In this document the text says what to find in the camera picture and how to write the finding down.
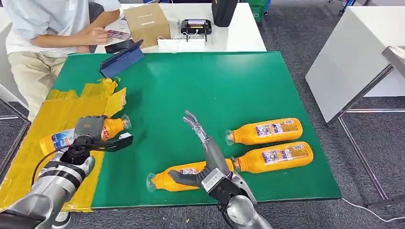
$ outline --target green table mat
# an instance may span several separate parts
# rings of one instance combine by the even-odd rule
[[[70,55],[53,88],[78,94],[102,75],[109,54]],[[228,146],[226,129],[248,123],[296,117],[314,159],[303,167],[262,174],[241,172],[258,201],[341,198],[325,155],[312,129],[279,52],[149,53],[118,75],[127,88],[133,144],[105,153],[92,208],[199,205],[216,201],[203,190],[168,192],[146,189],[149,173],[204,160],[203,147],[187,124],[184,110],[196,115],[225,158],[241,156],[265,144]]]

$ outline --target cardboard box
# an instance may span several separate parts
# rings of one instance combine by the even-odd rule
[[[141,49],[158,45],[158,37],[170,39],[170,27],[159,4],[147,4],[124,10],[132,39],[143,39]]]

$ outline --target green crate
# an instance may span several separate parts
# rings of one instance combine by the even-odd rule
[[[252,6],[265,6],[266,0],[245,0],[244,2],[249,3],[250,7]]]
[[[255,18],[255,21],[261,22],[263,19],[265,7],[257,6],[257,5],[250,5],[250,9],[252,10],[252,14],[253,14],[253,17]]]

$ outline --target beige pants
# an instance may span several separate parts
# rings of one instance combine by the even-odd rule
[[[65,60],[66,57],[53,58],[34,52],[9,54],[15,82],[28,102],[28,120],[34,120]]]

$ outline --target bottle label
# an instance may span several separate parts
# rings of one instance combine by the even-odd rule
[[[180,169],[180,174],[197,174],[198,171],[194,168],[182,168]]]
[[[107,131],[105,125],[103,125],[103,129],[101,130],[101,136],[102,136],[102,139],[109,139],[110,138],[110,135],[108,134],[108,131]]]
[[[52,143],[53,143],[53,146],[55,147],[55,149],[73,144],[73,141],[75,140],[73,138],[73,132],[74,132],[74,129],[70,129],[70,130],[65,130],[60,133],[52,135],[51,139],[52,139]]]
[[[288,119],[281,123],[269,123],[266,125],[257,125],[256,133],[258,137],[267,137],[270,135],[278,135],[283,132],[298,130],[294,120]]]
[[[308,156],[308,152],[303,145],[295,145],[284,150],[269,150],[262,152],[265,165],[278,163],[281,161],[293,160]]]

